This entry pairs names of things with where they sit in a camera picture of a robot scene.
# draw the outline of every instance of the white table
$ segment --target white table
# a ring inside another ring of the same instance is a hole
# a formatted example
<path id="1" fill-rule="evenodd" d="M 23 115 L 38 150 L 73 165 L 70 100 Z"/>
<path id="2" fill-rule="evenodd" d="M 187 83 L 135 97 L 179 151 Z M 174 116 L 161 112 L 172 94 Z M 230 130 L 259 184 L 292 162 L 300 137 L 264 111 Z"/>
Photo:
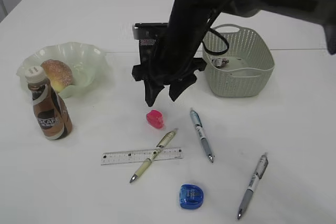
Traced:
<path id="1" fill-rule="evenodd" d="M 92 91 L 65 100 L 73 132 L 61 141 L 43 137 L 15 76 L 18 65 L 40 47 L 69 40 L 117 51 L 121 46 L 116 41 L 131 41 L 131 30 L 116 39 L 120 27 L 161 21 L 170 12 L 171 0 L 150 11 L 136 3 L 23 0 L 0 24 L 0 223 L 236 223 L 246 184 L 264 151 L 270 164 L 241 223 L 336 223 L 336 58 L 325 49 L 272 51 L 276 68 L 254 98 L 218 98 L 198 72 L 198 81 L 176 102 L 169 100 L 168 89 L 159 95 L 153 109 L 164 114 L 164 131 L 145 120 L 150 108 L 143 84 L 130 74 L 139 63 L 138 53 L 112 52 L 104 78 L 96 80 Z M 91 7 L 83 14 L 85 5 Z M 138 20 L 147 14 L 147 20 Z M 313 30 L 317 35 L 312 40 L 305 34 L 307 41 L 324 40 L 315 25 L 281 19 L 290 36 Z M 294 45 L 280 35 L 272 42 L 271 25 L 261 18 L 255 17 L 252 25 L 269 45 Z M 308 43 L 301 46 L 310 48 Z M 197 140 L 191 106 L 204 124 L 214 164 Z M 179 132 L 169 146 L 182 147 L 184 159 L 154 163 L 134 185 L 128 181 L 139 164 L 100 166 L 103 152 L 154 147 L 175 127 Z M 179 189 L 185 183 L 204 190 L 200 209 L 179 207 Z"/>

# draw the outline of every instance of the pen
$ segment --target pen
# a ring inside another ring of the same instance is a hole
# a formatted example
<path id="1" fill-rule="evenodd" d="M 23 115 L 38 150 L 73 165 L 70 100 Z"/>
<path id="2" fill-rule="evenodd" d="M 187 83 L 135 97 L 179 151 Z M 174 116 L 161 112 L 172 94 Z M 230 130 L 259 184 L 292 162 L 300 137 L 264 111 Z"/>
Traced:
<path id="1" fill-rule="evenodd" d="M 171 139 L 176 135 L 177 129 L 174 129 L 173 131 L 168 132 L 165 134 L 165 136 L 161 139 L 161 141 L 156 146 L 156 150 L 153 152 L 152 156 L 150 158 L 146 158 L 145 161 L 141 164 L 139 169 L 136 170 L 136 172 L 133 174 L 130 183 L 137 180 L 145 170 L 152 164 L 153 160 L 160 154 L 161 150 L 165 148 Z"/>
<path id="2" fill-rule="evenodd" d="M 203 131 L 203 127 L 202 127 L 200 117 L 198 116 L 197 112 L 193 110 L 193 108 L 190 108 L 190 117 L 191 117 L 191 120 L 194 123 L 198 138 L 201 141 L 201 144 L 202 144 L 202 147 L 205 151 L 205 154 L 209 158 L 210 162 L 213 163 L 214 162 L 214 155 L 211 151 L 211 148 L 209 146 L 209 142 L 208 142 L 208 140 L 206 138 L 206 135 Z"/>
<path id="3" fill-rule="evenodd" d="M 267 152 L 265 152 L 264 155 L 262 155 L 259 159 L 256 170 L 254 171 L 252 175 L 250 183 L 248 184 L 244 197 L 240 203 L 238 214 L 237 214 L 238 220 L 244 215 L 252 199 L 253 193 L 257 189 L 259 180 L 261 180 L 262 176 L 264 175 L 267 165 L 268 165 Z"/>

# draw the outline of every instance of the coffee bottle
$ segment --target coffee bottle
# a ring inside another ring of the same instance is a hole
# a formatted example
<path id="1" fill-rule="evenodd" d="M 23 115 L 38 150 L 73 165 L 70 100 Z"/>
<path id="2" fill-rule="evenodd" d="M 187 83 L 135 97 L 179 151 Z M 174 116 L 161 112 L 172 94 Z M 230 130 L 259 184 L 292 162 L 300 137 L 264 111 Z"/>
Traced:
<path id="1" fill-rule="evenodd" d="M 66 137 L 72 130 L 72 122 L 63 99 L 52 89 L 43 68 L 31 67 L 25 76 L 33 95 L 34 114 L 45 137 L 49 140 Z"/>

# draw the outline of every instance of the blue pencil sharpener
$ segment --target blue pencil sharpener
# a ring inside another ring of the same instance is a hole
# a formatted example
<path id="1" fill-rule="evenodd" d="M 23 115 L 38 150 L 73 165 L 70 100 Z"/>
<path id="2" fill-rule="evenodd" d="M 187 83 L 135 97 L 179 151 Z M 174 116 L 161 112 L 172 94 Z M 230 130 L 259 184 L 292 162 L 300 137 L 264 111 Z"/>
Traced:
<path id="1" fill-rule="evenodd" d="M 194 185 L 182 185 L 180 190 L 180 206 L 185 209 L 199 208 L 203 203 L 202 189 Z"/>

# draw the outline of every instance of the ruler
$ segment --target ruler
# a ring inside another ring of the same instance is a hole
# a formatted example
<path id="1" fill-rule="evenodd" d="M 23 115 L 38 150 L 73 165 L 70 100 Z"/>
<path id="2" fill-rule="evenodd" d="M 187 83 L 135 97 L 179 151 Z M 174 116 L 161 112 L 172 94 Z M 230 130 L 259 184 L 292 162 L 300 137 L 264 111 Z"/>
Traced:
<path id="1" fill-rule="evenodd" d="M 106 152 L 101 156 L 101 165 L 141 163 L 146 158 L 150 158 L 153 152 L 158 149 L 128 151 L 128 152 Z M 181 148 L 164 148 L 154 161 L 183 158 Z"/>

